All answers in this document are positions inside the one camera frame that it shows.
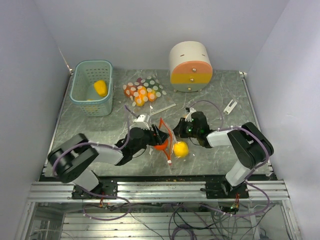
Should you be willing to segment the yellow fake lemon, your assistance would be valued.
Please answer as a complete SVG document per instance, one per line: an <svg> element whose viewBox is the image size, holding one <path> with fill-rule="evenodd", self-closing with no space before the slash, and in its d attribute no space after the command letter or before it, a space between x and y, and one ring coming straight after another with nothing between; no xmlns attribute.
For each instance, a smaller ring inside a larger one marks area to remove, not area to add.
<svg viewBox="0 0 320 240"><path fill-rule="evenodd" d="M178 141L173 145L173 152L177 158L184 158L189 154L189 147L186 142Z"/></svg>

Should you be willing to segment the clear red-zip bag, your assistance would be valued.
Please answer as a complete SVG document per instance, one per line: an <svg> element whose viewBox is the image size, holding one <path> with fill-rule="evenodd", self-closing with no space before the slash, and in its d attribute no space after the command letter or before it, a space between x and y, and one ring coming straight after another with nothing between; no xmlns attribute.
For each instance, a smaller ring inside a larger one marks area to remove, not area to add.
<svg viewBox="0 0 320 240"><path fill-rule="evenodd" d="M174 131L162 117L159 120L158 128L165 134L168 134L168 137L162 144L156 145L154 148L165 154L169 166L172 165L174 158L184 158L189 154L187 143L176 139Z"/></svg>

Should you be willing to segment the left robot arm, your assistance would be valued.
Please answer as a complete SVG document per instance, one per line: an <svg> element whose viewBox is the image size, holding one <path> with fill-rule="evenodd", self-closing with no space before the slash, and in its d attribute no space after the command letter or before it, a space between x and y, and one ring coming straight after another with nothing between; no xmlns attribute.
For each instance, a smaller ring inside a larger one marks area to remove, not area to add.
<svg viewBox="0 0 320 240"><path fill-rule="evenodd" d="M156 125L151 129L133 127L125 138L115 145L90 142L83 133L53 149L47 156L53 175L62 183L74 183L84 188L85 194L96 199L102 193L102 184L97 175L88 169L94 161L113 166L123 166L148 146L160 146L168 142L170 134Z"/></svg>

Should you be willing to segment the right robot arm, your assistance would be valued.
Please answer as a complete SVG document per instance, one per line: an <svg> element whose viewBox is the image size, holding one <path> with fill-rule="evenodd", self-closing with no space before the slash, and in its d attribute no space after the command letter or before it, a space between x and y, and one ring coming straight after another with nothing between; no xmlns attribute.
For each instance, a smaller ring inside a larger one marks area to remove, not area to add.
<svg viewBox="0 0 320 240"><path fill-rule="evenodd" d="M225 182L220 186L220 192L226 198L233 197L238 192L238 186L274 154L270 141L252 122L213 130L203 112L191 111L179 120L173 132L182 139L195 138L200 146L207 149L219 146L233 147L237 161L227 172Z"/></svg>

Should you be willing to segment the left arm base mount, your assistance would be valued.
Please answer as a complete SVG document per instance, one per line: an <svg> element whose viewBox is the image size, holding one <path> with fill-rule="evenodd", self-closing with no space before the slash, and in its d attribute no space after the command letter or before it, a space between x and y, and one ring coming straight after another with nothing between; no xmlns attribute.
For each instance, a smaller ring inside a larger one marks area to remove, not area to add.
<svg viewBox="0 0 320 240"><path fill-rule="evenodd" d="M118 193L118 184L114 180L102 179L92 190L75 185L71 193L73 200L115 199Z"/></svg>

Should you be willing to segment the yellow fake bell pepper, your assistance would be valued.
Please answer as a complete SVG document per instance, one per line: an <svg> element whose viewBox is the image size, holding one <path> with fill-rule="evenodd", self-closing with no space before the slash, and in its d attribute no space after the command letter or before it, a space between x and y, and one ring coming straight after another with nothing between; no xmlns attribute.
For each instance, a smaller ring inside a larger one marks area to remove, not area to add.
<svg viewBox="0 0 320 240"><path fill-rule="evenodd" d="M100 97L105 97L108 94L108 86L104 80L98 80L93 84L94 90Z"/></svg>

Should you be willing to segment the polka dot zip bag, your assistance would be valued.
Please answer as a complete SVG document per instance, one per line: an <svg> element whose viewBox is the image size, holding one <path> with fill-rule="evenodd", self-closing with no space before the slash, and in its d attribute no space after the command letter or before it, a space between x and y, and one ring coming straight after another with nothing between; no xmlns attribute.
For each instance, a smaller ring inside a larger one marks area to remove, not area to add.
<svg viewBox="0 0 320 240"><path fill-rule="evenodd" d="M177 106L171 93L158 77L148 75L127 80L120 85L124 94L123 103L129 108L129 119L147 114L152 121L162 118L170 122L171 110Z"/></svg>

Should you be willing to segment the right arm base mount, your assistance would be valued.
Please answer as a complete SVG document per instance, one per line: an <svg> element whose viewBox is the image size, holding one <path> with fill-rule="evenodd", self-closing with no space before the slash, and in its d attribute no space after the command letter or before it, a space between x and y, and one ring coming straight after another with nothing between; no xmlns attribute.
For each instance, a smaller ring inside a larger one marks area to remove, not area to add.
<svg viewBox="0 0 320 240"><path fill-rule="evenodd" d="M225 175L214 174L204 176L205 185L200 188L206 194L207 199L248 199L248 187L243 182L237 186L231 186Z"/></svg>

